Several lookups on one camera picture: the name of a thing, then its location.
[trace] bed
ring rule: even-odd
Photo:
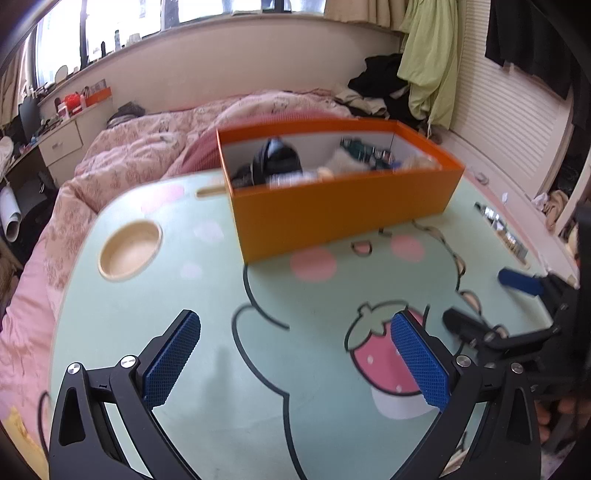
[[[62,185],[2,318],[0,420],[38,476],[48,478],[37,414],[48,388],[53,333],[77,253],[100,210],[137,185],[219,167],[216,128],[221,125],[322,116],[350,113],[322,92],[269,91],[144,116],[95,139],[75,177]],[[48,440],[49,422],[42,424]]]

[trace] closet door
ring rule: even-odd
[[[529,198],[549,188],[570,140],[572,100],[541,80],[485,58],[490,0],[465,0],[465,32],[451,130]]]

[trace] paper roll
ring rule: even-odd
[[[0,192],[0,220],[6,240],[14,242],[18,237],[18,229],[21,226],[21,209],[10,185],[6,185]]]

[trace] blue textured pad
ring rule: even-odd
[[[449,378],[421,336],[402,313],[392,317],[392,341],[426,402],[443,411],[449,402]]]
[[[497,278],[501,285],[521,290],[534,297],[544,293],[544,287],[539,278],[530,277],[509,268],[503,268]]]
[[[191,312],[144,375],[143,400],[148,408],[158,407],[166,402],[191,352],[197,345],[200,334],[199,317]]]

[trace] open box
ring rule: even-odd
[[[378,170],[285,188],[233,189],[230,179],[267,139],[281,137],[304,170],[323,166],[343,137],[389,149],[397,160],[429,155],[441,169]],[[445,210],[464,171],[454,157],[400,122],[318,119],[220,129],[217,141],[245,262],[326,243]]]

